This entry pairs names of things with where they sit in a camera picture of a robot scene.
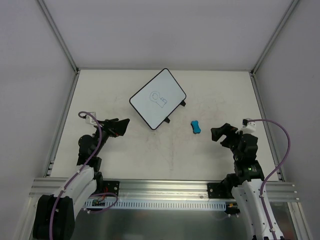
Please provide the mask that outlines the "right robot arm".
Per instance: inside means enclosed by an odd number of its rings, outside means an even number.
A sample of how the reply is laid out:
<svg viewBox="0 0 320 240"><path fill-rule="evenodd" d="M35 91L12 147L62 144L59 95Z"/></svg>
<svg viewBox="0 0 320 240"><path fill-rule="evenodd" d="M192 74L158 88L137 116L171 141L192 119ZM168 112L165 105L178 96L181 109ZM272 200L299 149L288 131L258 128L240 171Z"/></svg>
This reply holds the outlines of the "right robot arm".
<svg viewBox="0 0 320 240"><path fill-rule="evenodd" d="M236 201L236 210L225 210L228 215L240 214L245 221L250 240L283 240L285 238L274 217L266 190L266 177L257 160L258 138L253 135L255 122L245 119L241 129L229 123L212 128L211 139L232 152L234 173L220 183L208 183L210 199Z"/></svg>

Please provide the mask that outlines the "blue bone-shaped eraser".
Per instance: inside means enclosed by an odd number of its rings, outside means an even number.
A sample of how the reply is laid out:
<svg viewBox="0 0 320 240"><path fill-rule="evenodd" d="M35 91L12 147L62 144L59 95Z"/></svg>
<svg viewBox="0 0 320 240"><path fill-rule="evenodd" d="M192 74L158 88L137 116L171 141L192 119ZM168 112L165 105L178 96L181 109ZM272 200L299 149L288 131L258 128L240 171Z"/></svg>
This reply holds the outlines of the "blue bone-shaped eraser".
<svg viewBox="0 0 320 240"><path fill-rule="evenodd" d="M200 134L201 133L202 130L200 128L198 120L191 121L190 125L192 127L192 131L193 131L194 134Z"/></svg>

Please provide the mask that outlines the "white whiteboard black frame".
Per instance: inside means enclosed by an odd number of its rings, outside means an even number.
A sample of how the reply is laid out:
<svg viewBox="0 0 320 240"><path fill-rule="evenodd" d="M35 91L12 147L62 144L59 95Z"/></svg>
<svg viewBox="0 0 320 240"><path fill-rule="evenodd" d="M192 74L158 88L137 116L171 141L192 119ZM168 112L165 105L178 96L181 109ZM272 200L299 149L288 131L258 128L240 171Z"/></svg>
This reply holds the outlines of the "white whiteboard black frame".
<svg viewBox="0 0 320 240"><path fill-rule="evenodd" d="M169 69L164 68L130 99L130 105L146 124L156 130L180 105L185 105L187 94Z"/></svg>

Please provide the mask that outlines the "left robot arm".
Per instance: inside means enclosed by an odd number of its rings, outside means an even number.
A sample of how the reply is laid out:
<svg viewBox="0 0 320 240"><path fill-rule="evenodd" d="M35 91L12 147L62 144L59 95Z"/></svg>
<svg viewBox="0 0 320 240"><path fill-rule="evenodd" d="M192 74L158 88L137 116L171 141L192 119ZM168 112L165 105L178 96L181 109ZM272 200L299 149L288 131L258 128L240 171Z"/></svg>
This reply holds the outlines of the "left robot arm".
<svg viewBox="0 0 320 240"><path fill-rule="evenodd" d="M118 118L94 121L95 132L78 140L75 173L52 194L43 194L37 202L32 236L36 240L69 240L72 238L77 215L89 197L117 194L105 188L98 156L109 138L125 135L130 119Z"/></svg>

